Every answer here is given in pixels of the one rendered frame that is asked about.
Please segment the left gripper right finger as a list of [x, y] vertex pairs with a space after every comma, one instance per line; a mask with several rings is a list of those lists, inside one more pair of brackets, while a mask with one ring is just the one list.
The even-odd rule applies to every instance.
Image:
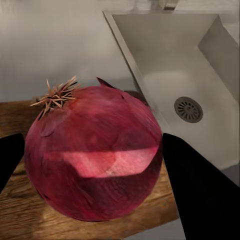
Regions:
[[186, 240], [240, 240], [240, 187], [184, 139], [162, 141]]

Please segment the cutting board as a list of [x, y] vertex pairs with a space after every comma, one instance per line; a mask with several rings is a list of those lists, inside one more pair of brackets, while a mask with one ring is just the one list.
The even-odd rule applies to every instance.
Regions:
[[[136, 96], [145, 107], [143, 96]], [[40, 100], [0, 102], [0, 139], [21, 133], [24, 140], [44, 104]], [[45, 202], [32, 185], [24, 156], [0, 192], [0, 240], [120, 240], [180, 218], [164, 158], [151, 194], [128, 214], [105, 222], [67, 217]]]

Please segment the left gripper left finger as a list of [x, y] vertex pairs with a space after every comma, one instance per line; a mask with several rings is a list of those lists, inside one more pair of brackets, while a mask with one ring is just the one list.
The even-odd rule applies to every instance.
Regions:
[[21, 133], [0, 138], [0, 193], [25, 153], [25, 140]]

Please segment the vidalia onion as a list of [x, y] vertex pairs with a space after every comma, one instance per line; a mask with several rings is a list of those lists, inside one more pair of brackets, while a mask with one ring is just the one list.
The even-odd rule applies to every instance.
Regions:
[[101, 78], [78, 88], [76, 75], [53, 86], [28, 130], [28, 177], [54, 210], [84, 222], [105, 222], [136, 209], [162, 168], [163, 135], [150, 108]]

